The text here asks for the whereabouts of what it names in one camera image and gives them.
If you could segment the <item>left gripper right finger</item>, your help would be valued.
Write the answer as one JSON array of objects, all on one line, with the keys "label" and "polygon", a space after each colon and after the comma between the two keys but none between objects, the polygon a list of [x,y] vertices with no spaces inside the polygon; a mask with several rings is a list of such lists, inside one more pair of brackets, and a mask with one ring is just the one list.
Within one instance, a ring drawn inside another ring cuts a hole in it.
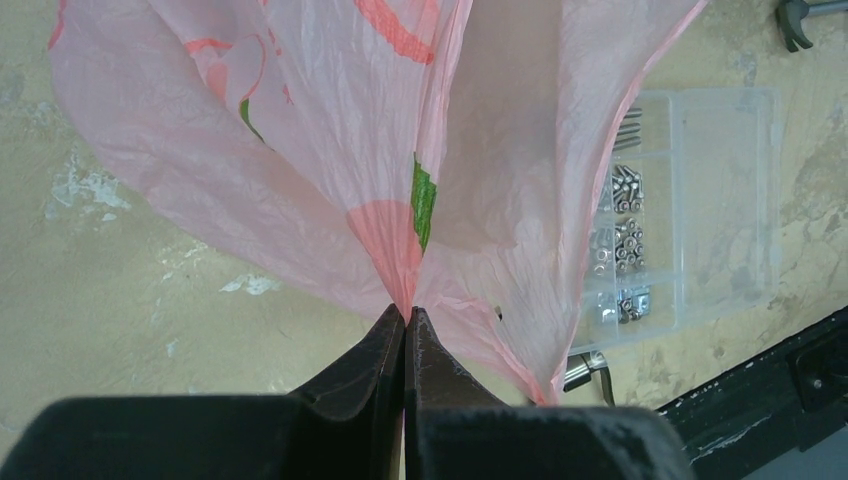
[{"label": "left gripper right finger", "polygon": [[638,407],[510,406],[414,308],[405,334],[409,479],[692,479],[682,441]]}]

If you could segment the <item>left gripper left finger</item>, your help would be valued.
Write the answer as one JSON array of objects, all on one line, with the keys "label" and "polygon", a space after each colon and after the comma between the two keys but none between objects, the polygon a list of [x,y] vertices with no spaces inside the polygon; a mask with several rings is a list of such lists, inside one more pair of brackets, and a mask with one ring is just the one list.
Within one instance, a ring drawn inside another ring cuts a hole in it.
[{"label": "left gripper left finger", "polygon": [[286,394],[75,397],[46,407],[5,479],[393,479],[405,323],[388,307]]}]

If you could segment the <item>pink plastic bag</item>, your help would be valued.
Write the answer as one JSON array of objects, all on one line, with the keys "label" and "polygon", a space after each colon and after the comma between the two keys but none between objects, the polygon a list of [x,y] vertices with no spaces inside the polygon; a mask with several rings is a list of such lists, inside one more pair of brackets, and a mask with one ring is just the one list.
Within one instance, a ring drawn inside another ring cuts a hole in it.
[{"label": "pink plastic bag", "polygon": [[700,1],[62,1],[55,97],[205,243],[554,404],[619,123]]}]

